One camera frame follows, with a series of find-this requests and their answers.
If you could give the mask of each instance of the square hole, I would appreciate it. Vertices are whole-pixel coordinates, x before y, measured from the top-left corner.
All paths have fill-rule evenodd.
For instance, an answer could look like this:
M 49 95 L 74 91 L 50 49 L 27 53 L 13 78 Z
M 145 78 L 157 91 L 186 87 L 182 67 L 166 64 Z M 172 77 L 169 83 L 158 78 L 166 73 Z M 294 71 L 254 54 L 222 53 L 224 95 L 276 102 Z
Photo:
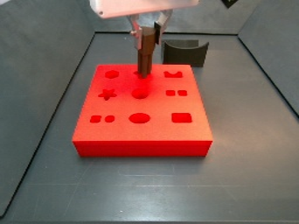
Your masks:
M 180 96 L 188 96 L 188 90 L 180 90 L 178 95 Z
M 166 95 L 176 96 L 176 91 L 174 90 L 166 90 Z
M 91 123 L 99 123 L 99 122 L 101 122 L 101 118 L 102 118 L 101 115 L 94 115 L 94 116 L 90 118 L 90 122 L 91 122 Z

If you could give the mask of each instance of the red shape sorter board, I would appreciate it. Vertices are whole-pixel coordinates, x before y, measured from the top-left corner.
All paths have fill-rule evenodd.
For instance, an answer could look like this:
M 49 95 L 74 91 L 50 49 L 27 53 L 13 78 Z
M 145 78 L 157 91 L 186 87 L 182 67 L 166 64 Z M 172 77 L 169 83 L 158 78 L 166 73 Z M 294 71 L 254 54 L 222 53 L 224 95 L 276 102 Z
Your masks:
M 212 127 L 186 65 L 98 66 L 73 142 L 83 157 L 206 156 Z

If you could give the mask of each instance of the gray floor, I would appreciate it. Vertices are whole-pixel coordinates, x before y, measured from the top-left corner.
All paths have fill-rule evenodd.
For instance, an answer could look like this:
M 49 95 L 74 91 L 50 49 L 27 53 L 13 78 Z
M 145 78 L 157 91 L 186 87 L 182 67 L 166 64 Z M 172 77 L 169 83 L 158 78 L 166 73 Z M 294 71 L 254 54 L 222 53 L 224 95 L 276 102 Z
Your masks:
M 214 134 L 209 156 L 78 156 L 71 136 L 95 67 L 137 63 L 129 35 L 97 35 L 0 222 L 299 221 L 293 110 L 238 37 L 165 37 L 210 41 L 205 68 L 194 69 Z

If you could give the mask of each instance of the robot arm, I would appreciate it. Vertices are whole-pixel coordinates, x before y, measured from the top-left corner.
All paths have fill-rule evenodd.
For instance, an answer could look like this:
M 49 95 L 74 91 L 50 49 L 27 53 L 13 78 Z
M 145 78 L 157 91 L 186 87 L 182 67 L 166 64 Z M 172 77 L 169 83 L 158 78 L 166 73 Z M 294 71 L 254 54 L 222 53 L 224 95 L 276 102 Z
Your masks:
M 168 11 L 198 3 L 200 0 L 90 0 L 90 6 L 102 18 Z
M 138 50 L 138 72 L 142 77 L 151 73 L 153 53 L 155 44 L 162 44 L 165 33 L 174 9 L 196 6 L 201 0 L 90 0 L 90 6 L 102 18 L 127 16 L 133 25 L 131 34 L 135 36 Z M 154 28 L 141 27 L 139 14 L 161 11 L 161 17 L 154 22 Z

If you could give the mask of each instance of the circular hole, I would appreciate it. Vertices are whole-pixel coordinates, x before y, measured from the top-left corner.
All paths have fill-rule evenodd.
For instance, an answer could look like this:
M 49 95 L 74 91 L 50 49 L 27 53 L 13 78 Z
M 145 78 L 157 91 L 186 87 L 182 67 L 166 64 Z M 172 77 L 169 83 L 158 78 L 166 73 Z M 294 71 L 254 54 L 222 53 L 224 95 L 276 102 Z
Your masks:
M 115 118 L 113 115 L 109 115 L 109 116 L 106 117 L 106 122 L 107 122 L 107 123 L 113 123 L 115 120 L 117 120 L 117 118 Z
M 129 117 L 129 120 L 131 123 L 147 123 L 151 120 L 151 116 L 145 113 L 137 113 Z
M 138 88 L 134 90 L 133 92 L 133 96 L 137 98 L 137 99 L 145 99 L 147 96 L 149 96 L 149 92 L 146 89 L 143 88 Z

